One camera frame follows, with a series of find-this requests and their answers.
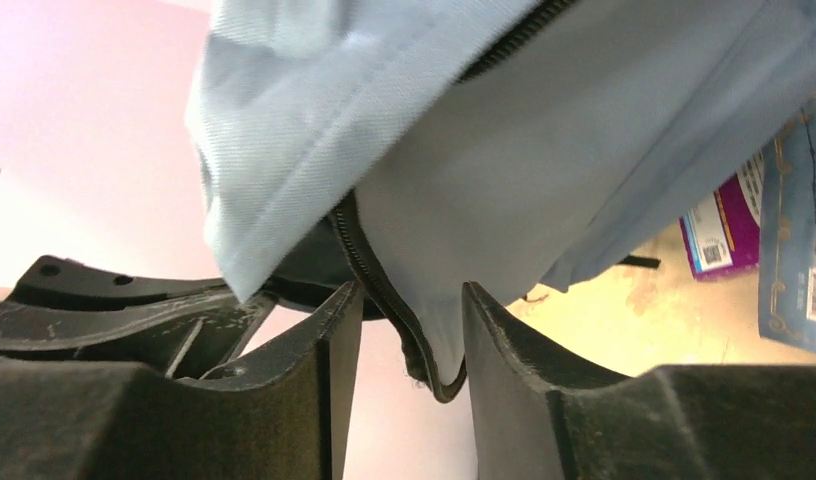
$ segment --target beige table surface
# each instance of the beige table surface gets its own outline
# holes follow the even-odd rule
[[[509,310],[579,355],[627,375],[664,363],[816,363],[758,334],[757,273],[691,277],[678,223],[638,255],[658,270],[617,266],[562,294],[538,285]]]

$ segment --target black zipper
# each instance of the black zipper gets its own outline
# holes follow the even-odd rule
[[[463,83],[476,78],[505,61],[517,50],[529,43],[550,22],[578,2],[579,0],[544,0],[540,2],[467,67],[458,82]]]
[[[464,386],[464,380],[467,378],[466,365],[462,360],[461,370],[455,381],[450,385],[441,384],[437,362],[417,316],[393,288],[361,229],[354,191],[349,192],[341,200],[331,211],[330,217],[350,268],[364,286],[370,299],[399,333],[408,373],[414,379],[428,385],[437,401],[441,403],[452,401]]]

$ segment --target purple package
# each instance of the purple package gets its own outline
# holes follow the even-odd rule
[[[763,168],[756,154],[679,221],[695,279],[716,280],[758,267]]]

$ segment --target pink background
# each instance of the pink background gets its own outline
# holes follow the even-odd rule
[[[183,125],[207,24],[158,0],[0,0],[0,287],[43,254],[217,275]],[[258,341],[299,319],[275,313]],[[388,323],[363,335],[345,478],[475,480],[466,389],[436,404]]]

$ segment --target screw hole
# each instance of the screw hole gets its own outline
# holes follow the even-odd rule
[[[46,264],[40,267],[40,275],[44,277],[54,277],[59,273],[61,273],[61,267],[57,265]]]
[[[119,285],[119,286],[128,285],[129,283],[131,283],[133,281],[134,281],[134,279],[131,278],[131,277],[127,277],[125,275],[120,275],[120,276],[114,278],[114,285]]]

